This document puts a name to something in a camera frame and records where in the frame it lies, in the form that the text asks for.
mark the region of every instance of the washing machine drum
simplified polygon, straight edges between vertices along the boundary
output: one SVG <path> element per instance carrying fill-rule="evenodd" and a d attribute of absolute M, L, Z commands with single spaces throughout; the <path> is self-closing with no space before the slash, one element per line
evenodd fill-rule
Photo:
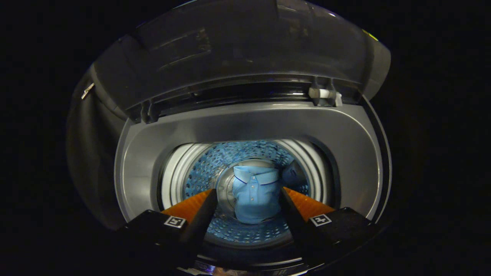
<path fill-rule="evenodd" d="M 310 3 L 225 2 L 169 11 L 92 64 L 72 101 L 69 167 L 111 229 L 216 188 L 198 261 L 291 267 L 301 257 L 281 214 L 235 217 L 233 167 L 295 164 L 304 179 L 294 190 L 377 222 L 391 164 L 369 100 L 390 53 Z"/>

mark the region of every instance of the lid hinge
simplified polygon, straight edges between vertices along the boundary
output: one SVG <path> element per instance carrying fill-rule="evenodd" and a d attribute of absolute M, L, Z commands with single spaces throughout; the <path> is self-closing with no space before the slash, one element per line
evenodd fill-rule
<path fill-rule="evenodd" d="M 308 90 L 308 95 L 315 106 L 320 107 L 340 107 L 343 106 L 341 93 L 337 92 L 332 84 L 332 80 L 326 85 L 320 85 L 317 78 L 314 79 L 312 86 Z"/>
<path fill-rule="evenodd" d="M 153 99 L 141 103 L 140 117 L 145 124 L 155 123 L 159 120 L 159 111 L 155 108 Z"/>

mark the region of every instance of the gray plastic rim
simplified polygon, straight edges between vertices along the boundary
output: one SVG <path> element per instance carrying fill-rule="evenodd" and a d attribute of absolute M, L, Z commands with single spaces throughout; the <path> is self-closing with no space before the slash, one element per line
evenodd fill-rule
<path fill-rule="evenodd" d="M 243 131 L 243 125 L 254 128 Z M 354 105 L 315 107 L 307 102 L 214 107 L 161 117 L 152 124 L 128 120 L 114 170 L 121 212 L 130 221 L 147 209 L 159 210 L 157 186 L 162 164 L 182 144 L 282 138 L 315 141 L 330 149 L 338 167 L 340 207 L 351 207 L 373 219 L 382 192 L 383 168 L 379 143 L 365 110 Z"/>

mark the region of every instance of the metal clip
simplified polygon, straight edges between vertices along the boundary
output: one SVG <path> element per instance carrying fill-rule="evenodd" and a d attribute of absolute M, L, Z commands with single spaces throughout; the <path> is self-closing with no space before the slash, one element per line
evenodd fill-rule
<path fill-rule="evenodd" d="M 83 91 L 82 100 L 87 96 L 92 87 L 94 87 L 94 83 L 92 83 L 89 87 L 87 87 L 86 90 Z"/>

